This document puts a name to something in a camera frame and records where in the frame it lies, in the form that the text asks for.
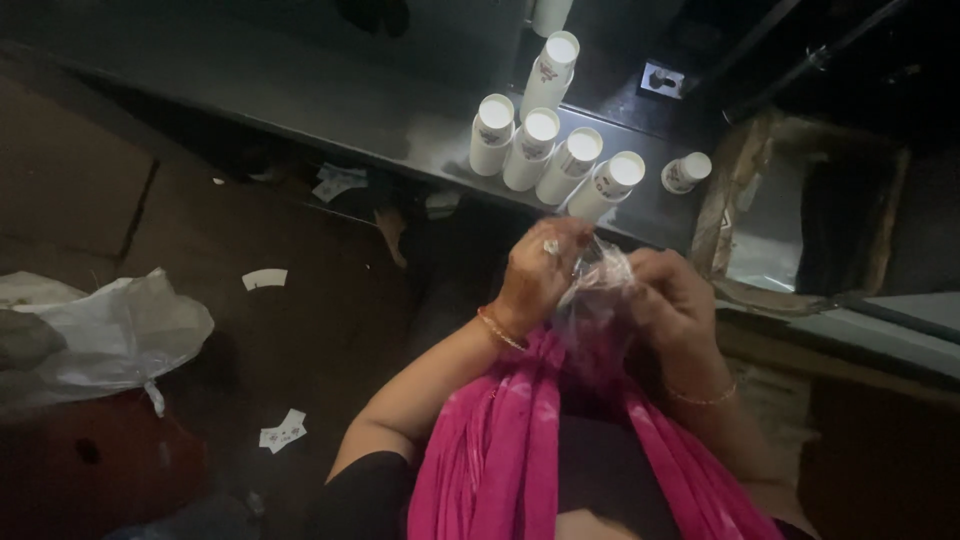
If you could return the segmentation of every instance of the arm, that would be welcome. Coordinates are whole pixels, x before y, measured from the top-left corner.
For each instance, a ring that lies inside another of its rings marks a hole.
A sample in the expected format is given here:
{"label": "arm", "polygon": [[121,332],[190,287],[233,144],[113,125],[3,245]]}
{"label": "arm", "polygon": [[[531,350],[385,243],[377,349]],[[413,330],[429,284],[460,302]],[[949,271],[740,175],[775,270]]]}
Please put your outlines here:
{"label": "arm", "polygon": [[[555,218],[539,221],[520,239],[510,252],[503,288],[487,310],[501,331],[520,341],[556,307],[591,234],[579,219]],[[558,256],[544,252],[548,239],[558,240]],[[350,424],[327,481],[373,452],[392,451],[412,461],[415,442],[429,436],[450,394],[483,375],[504,347],[510,345],[475,317],[414,360]]]}
{"label": "arm", "polygon": [[637,280],[631,309],[660,356],[671,416],[733,473],[757,507],[815,535],[756,419],[730,393],[733,377],[716,344],[713,288],[673,251],[637,250],[631,263]]}

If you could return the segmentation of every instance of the silver ring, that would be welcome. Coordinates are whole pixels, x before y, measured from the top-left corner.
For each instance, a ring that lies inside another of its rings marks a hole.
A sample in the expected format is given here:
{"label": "silver ring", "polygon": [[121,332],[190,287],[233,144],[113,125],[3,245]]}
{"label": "silver ring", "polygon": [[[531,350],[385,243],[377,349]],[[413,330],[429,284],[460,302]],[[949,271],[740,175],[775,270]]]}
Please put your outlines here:
{"label": "silver ring", "polygon": [[543,251],[546,253],[557,256],[560,254],[560,241],[554,240],[544,240],[543,241]]}

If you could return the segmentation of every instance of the bracelet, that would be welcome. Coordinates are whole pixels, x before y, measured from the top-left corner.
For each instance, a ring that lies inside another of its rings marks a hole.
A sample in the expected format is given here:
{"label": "bracelet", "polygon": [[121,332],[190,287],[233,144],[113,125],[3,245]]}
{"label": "bracelet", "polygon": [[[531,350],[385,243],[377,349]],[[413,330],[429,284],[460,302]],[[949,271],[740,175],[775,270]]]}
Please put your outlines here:
{"label": "bracelet", "polygon": [[523,353],[527,352],[527,350],[522,345],[515,342],[513,339],[510,338],[510,336],[507,335],[506,332],[501,330],[500,325],[496,324],[496,321],[494,321],[493,319],[488,317],[486,313],[484,313],[483,307],[477,308],[477,315],[479,315],[480,318],[483,319],[483,322],[486,323],[486,325],[490,328],[490,331],[492,331],[493,334],[495,334],[498,338],[505,341],[507,344],[509,344],[514,349],[517,349],[518,351],[521,351]]}
{"label": "bracelet", "polygon": [[671,388],[666,382],[663,384],[663,387],[666,388],[666,392],[670,394],[671,397],[676,398],[682,402],[687,402],[691,405],[717,405],[728,400],[736,392],[736,378],[733,378],[733,384],[730,388],[727,388],[723,394],[720,394],[719,398],[713,400],[694,400],[692,398],[687,398],[684,394]]}

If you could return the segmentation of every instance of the person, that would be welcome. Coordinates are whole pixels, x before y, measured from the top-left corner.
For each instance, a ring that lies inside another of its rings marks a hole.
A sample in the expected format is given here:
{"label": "person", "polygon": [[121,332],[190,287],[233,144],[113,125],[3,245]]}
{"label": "person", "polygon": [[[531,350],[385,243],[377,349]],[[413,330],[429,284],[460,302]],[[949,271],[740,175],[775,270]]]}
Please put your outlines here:
{"label": "person", "polygon": [[[329,473],[315,512],[316,537],[406,536],[416,466],[444,403],[549,317],[591,237],[592,226],[579,219],[540,220],[510,252],[495,300],[373,396],[350,424]],[[711,286],[672,251],[639,249],[629,261],[636,280],[629,312],[659,359],[664,412],[732,473],[783,537],[815,538],[735,391],[715,339]],[[635,434],[583,402],[562,400],[556,537],[680,538]]]}

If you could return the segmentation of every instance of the paper cup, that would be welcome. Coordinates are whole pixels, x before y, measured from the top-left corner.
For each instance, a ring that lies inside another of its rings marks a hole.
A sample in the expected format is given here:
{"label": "paper cup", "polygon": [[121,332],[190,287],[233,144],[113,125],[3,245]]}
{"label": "paper cup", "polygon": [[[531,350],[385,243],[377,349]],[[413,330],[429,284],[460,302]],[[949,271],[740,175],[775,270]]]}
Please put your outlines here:
{"label": "paper cup", "polygon": [[566,203],[566,213],[596,223],[601,217],[616,205],[630,196],[630,191],[623,195],[611,198],[605,197],[591,180],[585,180],[570,196]]}
{"label": "paper cup", "polygon": [[560,132],[560,117],[550,109],[533,109],[523,118],[516,132],[517,144],[523,156],[530,161],[540,160],[553,151],[553,143]]}
{"label": "paper cup", "polygon": [[557,147],[554,160],[567,176],[587,174],[603,152],[603,137],[593,128],[577,128]]}
{"label": "paper cup", "polygon": [[537,7],[534,9],[534,32],[547,37],[562,30],[572,5],[573,0],[537,0]]}
{"label": "paper cup", "polygon": [[524,156],[520,143],[522,131],[522,126],[516,129],[514,142],[510,145],[510,152],[507,153],[507,161],[503,166],[503,183],[513,191],[526,191],[536,185],[553,152],[551,142],[545,156],[537,160],[528,160]]}
{"label": "paper cup", "polygon": [[643,180],[645,172],[643,158],[633,152],[620,152],[597,165],[591,181],[604,197],[619,199]]}
{"label": "paper cup", "polygon": [[580,41],[570,32],[554,32],[546,39],[535,69],[552,87],[566,86],[580,56]]}
{"label": "paper cup", "polygon": [[557,147],[553,157],[550,158],[550,162],[546,165],[543,176],[537,183],[537,198],[547,205],[562,203],[587,177],[586,173],[579,176],[570,176],[560,168],[562,162],[559,157],[562,148],[563,145]]}
{"label": "paper cup", "polygon": [[501,141],[495,146],[487,144],[487,140],[481,135],[477,128],[480,123],[480,115],[473,118],[473,130],[470,137],[470,168],[480,176],[493,176],[503,170],[503,162],[510,151],[513,137]]}
{"label": "paper cup", "polygon": [[480,102],[473,129],[484,141],[497,146],[514,134],[514,103],[503,94],[490,94]]}
{"label": "paper cup", "polygon": [[710,158],[702,152],[694,152],[686,158],[673,160],[663,167],[660,181],[671,193],[683,195],[689,193],[698,182],[709,176],[713,165]]}
{"label": "paper cup", "polygon": [[523,90],[523,101],[520,102],[520,118],[526,118],[530,111],[540,107],[556,110],[563,102],[570,84],[573,83],[574,72],[571,70],[565,84],[550,85],[537,70],[539,64],[540,59],[537,58],[530,71],[530,77],[527,78],[527,87]]}

